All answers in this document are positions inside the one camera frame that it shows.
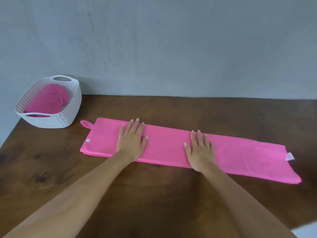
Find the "white plastic basket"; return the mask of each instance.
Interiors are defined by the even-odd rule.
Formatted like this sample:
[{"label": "white plastic basket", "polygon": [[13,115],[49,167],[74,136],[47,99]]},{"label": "white plastic basket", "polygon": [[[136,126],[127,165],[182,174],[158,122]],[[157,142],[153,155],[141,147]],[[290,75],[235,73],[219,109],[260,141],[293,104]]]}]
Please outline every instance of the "white plastic basket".
[{"label": "white plastic basket", "polygon": [[[69,94],[69,102],[64,105],[63,110],[58,114],[24,113],[26,106],[38,95],[38,93],[50,83],[57,83],[64,86]],[[75,119],[81,104],[81,89],[76,79],[55,75],[38,80],[23,95],[16,105],[14,111],[28,123],[39,128],[65,128]],[[29,117],[28,115],[45,115],[49,117]]]}]

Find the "basket handle hole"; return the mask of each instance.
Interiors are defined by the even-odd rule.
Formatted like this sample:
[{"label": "basket handle hole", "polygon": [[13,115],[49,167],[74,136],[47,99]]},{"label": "basket handle hole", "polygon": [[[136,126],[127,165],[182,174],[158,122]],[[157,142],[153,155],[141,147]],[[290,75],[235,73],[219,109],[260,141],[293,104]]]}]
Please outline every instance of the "basket handle hole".
[{"label": "basket handle hole", "polygon": [[55,81],[63,81],[63,82],[70,82],[71,79],[70,78],[65,78],[65,77],[56,77],[53,78]]}]

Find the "basket rim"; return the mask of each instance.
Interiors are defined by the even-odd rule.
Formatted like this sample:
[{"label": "basket rim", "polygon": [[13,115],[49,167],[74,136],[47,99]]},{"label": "basket rim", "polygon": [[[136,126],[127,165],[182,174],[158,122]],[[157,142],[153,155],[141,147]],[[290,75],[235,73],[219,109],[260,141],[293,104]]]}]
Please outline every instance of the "basket rim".
[{"label": "basket rim", "polygon": [[[42,79],[58,78],[58,77],[69,78],[69,79],[71,79],[71,80],[77,81],[77,83],[78,83],[78,86],[77,86],[77,89],[76,89],[75,94],[73,95],[71,101],[69,102],[69,104],[67,105],[67,107],[64,108],[63,111],[61,111],[61,112],[59,112],[59,113],[56,113],[56,114],[45,114],[45,113],[35,113],[35,112],[32,112],[32,113],[19,113],[19,112],[16,111],[16,109],[17,109],[17,107],[18,107],[20,101],[22,100],[22,98],[26,95],[26,93],[27,93],[35,84],[37,84],[38,81],[40,81],[40,80],[42,80]],[[21,98],[19,99],[19,101],[17,102],[17,104],[16,104],[16,106],[15,106],[15,108],[14,108],[14,111],[15,111],[19,116],[27,116],[28,118],[33,118],[33,119],[34,119],[34,118],[35,118],[35,119],[48,119],[48,118],[51,118],[51,117],[53,117],[53,116],[56,116],[56,115],[59,115],[59,114],[65,112],[65,110],[69,107],[69,105],[72,103],[72,101],[74,100],[75,96],[77,95],[79,88],[80,88],[79,81],[78,81],[77,79],[71,78],[71,77],[69,77],[69,76],[65,76],[65,75],[54,75],[54,76],[50,76],[50,77],[41,78],[41,79],[37,80],[35,83],[33,83],[33,85],[22,95],[22,97],[21,97]],[[49,116],[49,117],[30,117],[30,116],[28,116],[28,115],[46,115],[46,116]]]}]

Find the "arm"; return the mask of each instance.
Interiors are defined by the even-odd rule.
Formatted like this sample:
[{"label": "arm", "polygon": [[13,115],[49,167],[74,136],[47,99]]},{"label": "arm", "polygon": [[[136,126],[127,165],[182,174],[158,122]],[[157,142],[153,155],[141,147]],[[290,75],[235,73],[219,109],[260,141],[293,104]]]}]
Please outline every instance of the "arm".
[{"label": "arm", "polygon": [[193,150],[184,143],[189,163],[194,170],[201,172],[215,188],[232,218],[245,238],[296,237],[275,216],[273,216],[255,198],[227,176],[217,165],[212,142],[204,135],[204,141],[198,130],[196,141],[194,131],[191,133]]},{"label": "arm", "polygon": [[117,152],[81,177],[58,196],[19,224],[5,238],[75,237],[89,219],[117,175],[143,153],[148,137],[141,142],[144,123],[139,119],[121,127]]}]

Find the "wooden table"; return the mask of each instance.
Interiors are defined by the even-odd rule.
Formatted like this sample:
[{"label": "wooden table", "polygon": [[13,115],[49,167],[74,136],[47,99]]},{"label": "wooden table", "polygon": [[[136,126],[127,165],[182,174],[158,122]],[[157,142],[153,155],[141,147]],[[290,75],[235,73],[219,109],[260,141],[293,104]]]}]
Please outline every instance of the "wooden table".
[{"label": "wooden table", "polygon": [[[130,120],[283,144],[300,185],[230,175],[288,228],[317,219],[317,100],[83,96],[73,124],[20,120],[0,150],[0,237],[97,167],[79,149],[80,120]],[[237,237],[222,201],[192,169],[135,162],[113,182],[78,237]]]}]

